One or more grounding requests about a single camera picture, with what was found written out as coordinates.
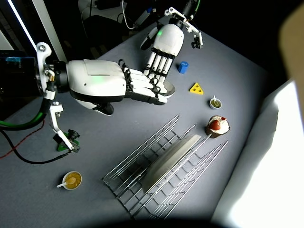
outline blue block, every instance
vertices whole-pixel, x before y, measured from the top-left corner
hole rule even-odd
[[[181,74],[185,74],[187,72],[188,67],[189,64],[186,61],[182,61],[179,66],[179,72]]]

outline small bowl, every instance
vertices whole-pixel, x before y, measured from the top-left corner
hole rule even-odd
[[[80,183],[78,184],[78,186],[76,187],[76,188],[74,188],[74,189],[69,189],[69,188],[67,188],[65,185],[63,186],[66,190],[75,190],[75,189],[77,189],[80,185],[81,185],[81,182],[82,182],[82,176],[81,176],[81,174],[79,173],[79,172],[76,172],[76,171],[71,171],[71,172],[68,172],[64,177],[63,177],[63,179],[62,179],[62,183],[64,183],[64,182],[66,182],[66,178],[67,178],[67,176],[69,175],[69,174],[71,174],[71,173],[73,173],[73,172],[75,172],[75,173],[77,173],[77,174],[79,174],[80,175]]]
[[[209,103],[210,108],[212,108],[212,109],[220,109],[222,107],[222,102],[220,100],[218,100],[217,98],[215,98],[215,100],[218,102],[219,107],[215,107],[215,106],[212,105],[212,102],[214,101],[214,98],[212,98],[210,100],[210,103]]]

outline red topping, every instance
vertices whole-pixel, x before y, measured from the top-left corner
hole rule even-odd
[[[214,130],[214,131],[217,131],[220,129],[220,125],[219,125],[219,121],[218,120],[214,120],[212,121],[210,124],[209,124],[209,128]]]

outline red wire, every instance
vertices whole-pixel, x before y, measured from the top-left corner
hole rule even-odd
[[[24,140],[26,140],[28,137],[30,137],[32,134],[36,133],[37,131],[41,130],[44,126],[44,120],[42,122],[42,126],[39,127],[37,130],[33,131],[32,133],[28,134],[27,136],[25,136],[13,149],[11,149],[9,152],[7,152],[5,155],[0,156],[0,159],[5,158],[6,156],[8,156],[10,153],[12,153],[14,151],[14,149],[16,149],[18,146],[20,146],[21,143],[24,142]]]

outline green cable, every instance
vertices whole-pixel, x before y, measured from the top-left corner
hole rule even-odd
[[[199,8],[199,6],[200,6],[199,3],[200,3],[200,0],[198,0],[198,5],[197,5],[196,8],[195,8],[195,12],[198,11],[198,8]]]
[[[36,122],[37,120],[39,120],[42,117],[43,113],[39,112],[31,121],[24,123],[24,124],[12,124],[12,123],[7,123],[4,121],[0,121],[0,125],[4,125],[7,127],[12,127],[12,128],[19,128],[19,127],[25,127],[28,126],[34,122]]]

